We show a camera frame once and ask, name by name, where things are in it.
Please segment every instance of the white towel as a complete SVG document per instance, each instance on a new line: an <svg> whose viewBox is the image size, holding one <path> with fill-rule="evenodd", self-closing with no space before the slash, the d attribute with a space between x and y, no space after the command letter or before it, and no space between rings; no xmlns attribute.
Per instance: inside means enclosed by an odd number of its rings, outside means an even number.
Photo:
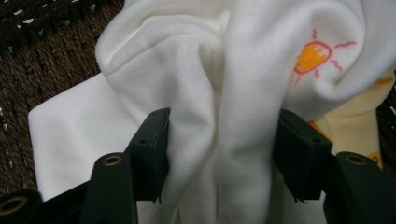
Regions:
<svg viewBox="0 0 396 224"><path fill-rule="evenodd" d="M396 61L395 12L393 0L126 1L97 44L103 74L30 113L39 189L87 180L170 107L163 204L139 203L140 223L325 223L321 202L294 204L273 175L278 113L314 119L371 86Z"/></svg>

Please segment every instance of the yellow fabric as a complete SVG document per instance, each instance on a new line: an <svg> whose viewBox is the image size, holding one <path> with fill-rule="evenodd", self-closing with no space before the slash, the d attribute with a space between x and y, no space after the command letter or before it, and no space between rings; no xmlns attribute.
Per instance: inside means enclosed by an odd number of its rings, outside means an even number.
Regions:
<svg viewBox="0 0 396 224"><path fill-rule="evenodd" d="M389 71L367 91L310 124L333 142L336 152L359 153L382 169L375 110L394 82L393 71Z"/></svg>

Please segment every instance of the printed design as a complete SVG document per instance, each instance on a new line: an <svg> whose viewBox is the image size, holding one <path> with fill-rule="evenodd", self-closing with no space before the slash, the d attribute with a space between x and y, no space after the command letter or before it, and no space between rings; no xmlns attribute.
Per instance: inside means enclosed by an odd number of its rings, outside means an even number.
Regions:
<svg viewBox="0 0 396 224"><path fill-rule="evenodd" d="M312 34L312 41L305 44L302 53L300 54L297 64L294 66L294 72L298 74L298 78L294 85L300 81L301 77L314 71L315 77L320 77L320 72L318 68L326 63L330 62L341 73L344 68L340 63L332 59L332 52L334 49L346 48L350 45L356 45L355 41L349 41L342 44L337 44L333 48L323 41L318 40L318 32L314 29Z"/></svg>
<svg viewBox="0 0 396 224"><path fill-rule="evenodd" d="M383 165L382 165L382 157L381 157L381 153L379 151L373 152L371 153L368 158L370 158L371 160L375 161L376 165L379 167L379 169L384 169Z"/></svg>

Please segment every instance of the woven surface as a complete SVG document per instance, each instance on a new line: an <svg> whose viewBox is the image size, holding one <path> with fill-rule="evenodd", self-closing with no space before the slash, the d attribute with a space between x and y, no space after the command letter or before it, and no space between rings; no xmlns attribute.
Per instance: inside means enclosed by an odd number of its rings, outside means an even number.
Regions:
<svg viewBox="0 0 396 224"><path fill-rule="evenodd" d="M0 196L36 189L28 112L99 73L94 45L122 4L122 0L0 3ZM396 90L377 110L384 170L396 184L392 106L396 108Z"/></svg>

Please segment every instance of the sun drawing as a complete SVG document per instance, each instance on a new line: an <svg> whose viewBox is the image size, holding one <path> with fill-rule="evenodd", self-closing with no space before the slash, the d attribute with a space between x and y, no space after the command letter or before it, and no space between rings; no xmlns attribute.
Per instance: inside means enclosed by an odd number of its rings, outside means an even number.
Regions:
<svg viewBox="0 0 396 224"><path fill-rule="evenodd" d="M294 72L298 74L298 78L294 85L297 85L303 75L309 74L312 71L315 77L319 78L320 73L318 68L327 61L332 63L338 72L341 73L344 68L337 60L332 60L332 51L334 49L345 48L357 44L355 41L349 41L344 44L337 44L332 48L323 41L318 40L318 32L316 29L313 31L312 39L311 42L305 44L297 64L294 66Z"/></svg>

